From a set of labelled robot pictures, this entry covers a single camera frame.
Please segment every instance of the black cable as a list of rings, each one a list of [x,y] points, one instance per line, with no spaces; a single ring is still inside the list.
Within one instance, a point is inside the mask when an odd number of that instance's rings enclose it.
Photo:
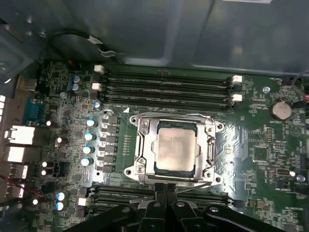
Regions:
[[[309,73],[309,69],[304,70],[304,71],[301,72],[300,74],[296,75],[296,76],[293,78],[293,80],[291,81],[291,86],[292,86],[292,88],[294,89],[294,91],[295,91],[296,93],[298,93],[299,95],[303,96],[303,97],[306,97],[306,94],[305,94],[303,91],[301,91],[299,88],[297,88],[297,86],[295,85],[295,83],[296,83],[296,81],[298,81],[298,79],[299,79],[300,77],[302,77],[302,76],[305,75],[306,73]]]

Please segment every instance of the black ram slot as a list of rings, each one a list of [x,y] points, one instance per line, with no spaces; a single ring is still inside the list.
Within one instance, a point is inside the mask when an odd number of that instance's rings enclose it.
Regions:
[[[148,92],[148,96],[145,93],[140,92],[127,92],[127,95],[123,95],[125,93],[117,92],[117,91],[109,91],[106,94],[108,99],[112,98],[126,98],[129,96],[140,97],[140,98],[158,98],[158,99],[171,99],[177,101],[190,101],[190,102],[211,102],[211,103],[221,103],[224,104],[224,100],[226,97],[214,97],[214,96],[199,96],[199,95],[191,95],[191,94],[178,94],[178,93],[157,93],[157,92]]]
[[[107,104],[125,104],[125,105],[139,105],[159,108],[171,108],[171,109],[185,109],[194,111],[221,111],[225,112],[229,109],[229,106],[214,105],[201,105],[196,102],[166,102],[166,101],[141,101],[137,99],[107,99],[104,101]]]
[[[108,73],[110,78],[127,78],[140,80],[160,80],[160,81],[176,81],[184,83],[197,83],[215,86],[228,86],[228,80],[209,79],[204,77],[193,77],[193,76],[174,76],[174,75],[155,75],[155,74],[142,74],[142,73],[129,73],[129,72],[110,72]]]
[[[171,85],[151,82],[111,82],[106,85],[106,88],[142,88],[142,89],[159,89],[159,90],[170,90],[170,91],[191,91],[208,94],[224,94],[228,93],[226,88],[214,88],[210,86],[199,86],[199,85]]]

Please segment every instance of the red wire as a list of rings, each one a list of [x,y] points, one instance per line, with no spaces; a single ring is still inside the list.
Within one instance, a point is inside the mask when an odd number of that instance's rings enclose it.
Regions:
[[[35,191],[35,190],[30,190],[30,189],[26,189],[25,187],[23,187],[22,185],[18,184],[18,183],[14,183],[10,178],[8,178],[7,176],[4,176],[4,175],[0,175],[0,177],[2,179],[5,179],[8,183],[12,184],[12,185],[15,185],[16,187],[18,188],[21,188],[23,189],[24,191],[26,192],[29,192],[31,194],[34,194],[34,195],[39,195],[40,192],[39,191]]]

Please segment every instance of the motherboard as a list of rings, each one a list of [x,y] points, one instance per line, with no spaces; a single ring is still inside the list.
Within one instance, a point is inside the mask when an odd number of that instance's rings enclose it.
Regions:
[[[54,190],[28,209],[31,231],[137,207],[158,182],[176,183],[200,209],[217,203],[309,230],[306,116],[289,80],[50,61],[37,91],[23,123],[50,130],[35,184]]]

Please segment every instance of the green circuit board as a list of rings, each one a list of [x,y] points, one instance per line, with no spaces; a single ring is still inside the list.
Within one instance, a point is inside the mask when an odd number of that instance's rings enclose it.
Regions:
[[[201,77],[223,80],[235,73],[174,70],[153,67],[125,65],[104,65],[106,70],[114,72],[174,75],[182,77]],[[224,177],[224,185],[196,190],[196,193],[211,192],[227,195],[235,200],[245,201],[242,213],[259,219],[286,231],[307,231],[306,217],[309,213],[307,181],[300,183],[296,177],[307,179],[306,170],[306,130],[305,109],[292,109],[292,115],[284,121],[275,120],[270,114],[270,106],[277,99],[293,103],[301,100],[291,88],[281,84],[282,79],[268,76],[243,75],[240,83],[242,101],[239,107],[230,112],[194,111],[177,108],[158,108],[132,104],[108,103],[101,111],[93,108],[91,90],[92,65],[82,65],[80,71],[68,71],[59,62],[45,65],[48,96],[44,117],[51,117],[59,125],[52,131],[51,145],[43,153],[45,160],[59,160],[69,163],[69,173],[56,180],[57,190],[68,193],[72,189],[90,187],[95,181],[99,185],[115,186],[127,189],[153,189],[153,186],[141,186],[124,175],[124,169],[134,162],[137,128],[130,125],[132,115],[145,112],[200,113],[211,116],[225,125],[225,129],[216,135],[215,169]],[[78,75],[83,79],[82,91],[78,94],[70,90],[71,78]],[[263,88],[269,87],[269,93]],[[60,92],[68,94],[66,99],[59,97]],[[84,134],[93,132],[100,136],[100,129],[86,126],[87,118],[94,118],[99,128],[107,128],[104,123],[109,117],[119,118],[116,162],[109,174],[97,172],[93,167],[83,167],[80,159],[84,145],[95,148],[101,146],[99,140],[85,141]],[[63,134],[70,138],[68,146],[55,148],[54,140]],[[277,175],[277,169],[290,170],[293,174]],[[55,201],[38,205],[32,225],[33,231],[62,231],[86,218],[77,217],[74,209],[78,202],[77,194],[69,194],[67,207],[58,212],[54,210]]]

